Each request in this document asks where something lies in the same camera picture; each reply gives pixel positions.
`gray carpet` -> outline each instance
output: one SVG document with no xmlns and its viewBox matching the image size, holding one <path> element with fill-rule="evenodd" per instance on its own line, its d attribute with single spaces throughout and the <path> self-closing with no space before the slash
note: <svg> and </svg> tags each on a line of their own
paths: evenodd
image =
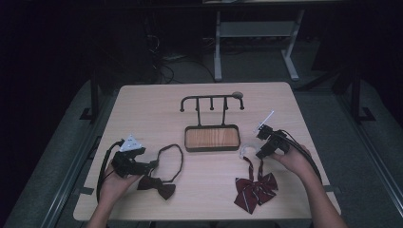
<svg viewBox="0 0 403 228">
<path fill-rule="evenodd" d="M 305 85 L 323 73 L 310 69 L 317 45 L 316 42 L 297 43 L 292 57 L 300 76 L 298 82 L 289 79 L 276 47 L 223 55 L 222 82 L 282 81 L 289 83 L 291 87 Z M 166 64 L 175 72 L 176 81 L 172 83 L 213 83 L 207 70 L 214 72 L 213 55 L 203 55 L 201 62 L 202 65 L 194 62 L 193 58 L 187 58 Z M 171 71 L 163 68 L 163 73 L 168 78 Z M 344 108 L 344 101 L 348 100 L 349 94 L 337 97 L 331 92 L 331 85 L 332 81 L 329 81 L 312 91 L 296 92 L 295 95 L 326 173 L 337 190 L 336 197 L 342 216 L 350 227 L 403 227 L 403 218 L 385 190 L 358 130 L 368 133 L 397 184 L 403 187 L 403 168 L 399 165 L 403 161 L 403 154 L 400 153 L 403 149 L 401 127 L 382 105 L 374 89 L 365 83 L 362 84 L 361 102 L 372 110 L 376 122 L 357 125 Z M 66 179 L 66 173 L 77 153 L 91 154 L 93 142 L 98 136 L 102 136 L 115 99 L 116 94 L 102 96 L 102 113 L 95 124 L 80 121 L 82 110 L 89 107 L 89 86 L 83 86 L 54 133 L 6 227 L 41 227 L 53 200 L 60 197 L 60 184 Z M 54 218 L 55 227 L 85 226 L 84 222 L 74 220 L 72 212 L 78 199 L 77 189 L 83 186 L 91 164 L 91 156 L 88 157 L 80 174 L 70 177 L 75 182 L 74 187 L 68 191 L 66 203 L 60 205 L 63 210 L 60 217 Z M 300 219 L 280 220 L 278 223 L 283 228 L 308 227 L 310 224 L 309 220 Z M 148 222 L 111 221 L 109 225 L 117 228 L 148 227 Z"/>
</svg>

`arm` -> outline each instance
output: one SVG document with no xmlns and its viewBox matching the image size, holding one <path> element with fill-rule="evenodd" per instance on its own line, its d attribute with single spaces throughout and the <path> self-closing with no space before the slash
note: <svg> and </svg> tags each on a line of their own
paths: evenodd
<svg viewBox="0 0 403 228">
<path fill-rule="evenodd" d="M 290 146 L 290 150 L 285 155 L 275 153 L 271 157 L 301 179 L 308 195 L 312 221 L 316 228 L 347 227 L 329 200 L 311 164 L 293 146 Z"/>
<path fill-rule="evenodd" d="M 87 228 L 106 227 L 107 220 L 112 213 L 115 203 L 122 197 L 128 187 L 140 177 L 133 175 L 123 179 L 113 172 L 111 164 L 106 169 L 105 175 L 106 179 L 101 188 L 100 200 L 86 226 Z"/>
</svg>

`human hand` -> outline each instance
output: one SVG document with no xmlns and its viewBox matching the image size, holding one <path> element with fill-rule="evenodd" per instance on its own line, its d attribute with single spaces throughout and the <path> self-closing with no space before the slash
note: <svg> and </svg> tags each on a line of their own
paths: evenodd
<svg viewBox="0 0 403 228">
<path fill-rule="evenodd" d="M 302 145 L 301 147 L 311 155 L 311 152 L 305 147 L 305 145 Z M 300 178 L 305 174 L 315 174 L 311 164 L 292 145 L 290 145 L 290 149 L 284 155 L 273 153 L 270 157 L 283 164 L 288 170 L 297 174 Z"/>
<path fill-rule="evenodd" d="M 105 179 L 101 187 L 100 204 L 113 207 L 118 199 L 127 191 L 140 176 L 132 175 L 127 178 L 121 178 L 113 169 L 111 163 L 107 167 Z"/>
</svg>

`wooden tabletop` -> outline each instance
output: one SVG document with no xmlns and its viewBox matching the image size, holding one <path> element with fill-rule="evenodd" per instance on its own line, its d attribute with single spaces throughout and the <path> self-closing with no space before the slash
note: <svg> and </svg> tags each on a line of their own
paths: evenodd
<svg viewBox="0 0 403 228">
<path fill-rule="evenodd" d="M 288 131 L 299 143 L 306 145 L 317 164 L 324 185 L 329 185 L 307 126 L 299 111 L 294 94 L 286 83 L 255 84 L 198 84 L 198 85 L 128 85 L 122 87 L 113 107 L 106 130 L 93 164 L 86 178 L 86 188 L 96 188 L 99 171 L 107 149 L 128 135 L 146 148 L 137 162 L 156 160 L 158 151 L 172 143 L 181 146 L 184 162 L 181 174 L 175 179 L 174 195 L 164 200 L 155 189 L 139 191 L 137 182 L 115 205 L 111 219 L 126 220 L 225 220 L 225 219 L 308 219 L 311 217 L 305 190 L 298 177 L 270 158 L 264 159 L 263 175 L 273 173 L 278 182 L 277 195 L 257 206 L 250 215 L 234 200 L 237 196 L 235 178 L 248 178 L 249 164 L 240 159 L 239 151 L 186 152 L 184 130 L 197 125 L 195 102 L 186 101 L 180 111 L 182 98 L 194 95 L 227 95 L 239 91 L 243 94 L 244 110 L 240 102 L 228 99 L 226 124 L 235 124 L 240 130 L 241 146 L 250 145 L 245 156 L 255 166 L 255 180 L 259 159 L 254 147 L 260 149 L 265 142 L 253 132 L 271 110 L 273 116 L 266 123 L 275 130 Z M 221 124 L 222 100 L 215 100 L 211 111 L 210 101 L 201 99 L 201 124 Z M 162 153 L 160 166 L 153 177 L 170 180 L 180 167 L 181 155 L 175 148 Z M 328 193 L 340 212 L 334 193 Z M 74 211 L 78 220 L 89 220 L 97 205 L 95 191 L 81 194 Z"/>
</svg>

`maroon bow tie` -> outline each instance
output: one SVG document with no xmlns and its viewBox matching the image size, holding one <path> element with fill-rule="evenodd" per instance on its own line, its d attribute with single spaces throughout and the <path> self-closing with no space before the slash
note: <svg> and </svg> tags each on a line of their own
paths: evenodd
<svg viewBox="0 0 403 228">
<path fill-rule="evenodd" d="M 262 176 L 263 160 L 260 160 L 258 181 L 253 182 L 253 164 L 248 158 L 243 159 L 249 162 L 249 180 L 235 179 L 238 195 L 234 203 L 252 215 L 257 204 L 262 205 L 276 196 L 273 190 L 278 190 L 278 185 L 273 174 Z"/>
<path fill-rule="evenodd" d="M 137 190 L 148 190 L 155 188 L 158 193 L 165 199 L 168 200 L 175 192 L 175 184 L 163 184 L 163 181 L 159 178 L 151 178 L 144 176 L 140 182 Z"/>
</svg>

